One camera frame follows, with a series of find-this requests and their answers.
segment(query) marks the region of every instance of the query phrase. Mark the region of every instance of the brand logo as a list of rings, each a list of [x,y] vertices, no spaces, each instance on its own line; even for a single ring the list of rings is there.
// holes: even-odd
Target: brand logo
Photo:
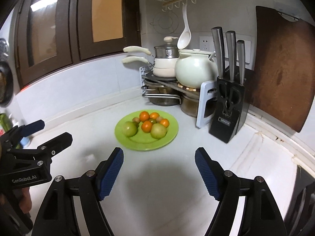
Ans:
[[[222,122],[223,124],[225,124],[225,125],[227,125],[227,126],[229,126],[229,125],[231,124],[231,122],[229,122],[228,120],[223,119],[223,118],[221,118],[221,117],[219,117],[218,121],[219,121],[219,122]]]
[[[172,50],[166,50],[166,55],[171,56],[172,55]]]
[[[30,181],[33,179],[37,179],[37,177],[35,175],[33,176],[29,176],[29,177],[23,177],[23,178],[18,178],[18,179],[12,179],[12,183],[21,183],[21,182],[26,182],[26,181]]]

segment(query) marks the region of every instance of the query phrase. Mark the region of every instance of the fluorescent light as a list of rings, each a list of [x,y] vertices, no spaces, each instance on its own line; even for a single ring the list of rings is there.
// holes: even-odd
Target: fluorescent light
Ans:
[[[37,11],[41,8],[44,8],[50,4],[53,4],[55,2],[57,2],[58,0],[40,0],[34,4],[31,5],[31,9],[32,11]]]

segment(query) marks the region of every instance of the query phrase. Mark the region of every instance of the silver knife handle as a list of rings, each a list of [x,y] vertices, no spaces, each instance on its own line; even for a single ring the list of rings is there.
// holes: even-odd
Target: silver knife handle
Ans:
[[[236,35],[235,31],[226,32],[227,52],[229,54],[230,81],[234,82],[236,67]]]
[[[217,58],[219,78],[224,77],[225,71],[225,54],[224,54],[224,39],[222,27],[214,27],[211,29],[213,43],[215,45],[215,53]]]
[[[239,64],[239,83],[244,84],[245,81],[245,42],[243,40],[237,41],[237,53]]]

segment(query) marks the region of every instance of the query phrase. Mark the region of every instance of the orange fruit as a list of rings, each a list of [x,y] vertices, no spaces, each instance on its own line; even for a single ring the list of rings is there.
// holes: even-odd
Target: orange fruit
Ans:
[[[157,119],[157,117],[159,117],[160,115],[157,112],[153,112],[152,114],[150,114],[150,119]]]
[[[144,123],[142,123],[141,129],[143,132],[149,133],[152,129],[152,125],[153,125],[153,123],[147,120]]]
[[[167,128],[170,125],[170,122],[168,121],[168,119],[163,119],[160,121],[160,124]]]
[[[140,119],[141,122],[145,122],[146,120],[150,119],[150,115],[149,115],[148,112],[143,111],[143,112],[140,113],[139,119]]]

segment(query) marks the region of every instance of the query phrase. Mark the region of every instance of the green fruit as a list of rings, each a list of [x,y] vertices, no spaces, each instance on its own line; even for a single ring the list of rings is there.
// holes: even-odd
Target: green fruit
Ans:
[[[137,126],[132,121],[126,121],[122,125],[122,133],[126,137],[134,136],[137,133]]]
[[[139,128],[139,123],[138,123],[138,122],[133,121],[132,123],[133,123],[134,125],[136,125],[137,128]]]
[[[150,119],[149,121],[150,121],[152,124],[156,124],[156,122],[157,122],[155,119]]]
[[[153,124],[150,133],[153,138],[161,139],[165,137],[167,133],[167,129],[162,124],[156,123],[156,124]]]

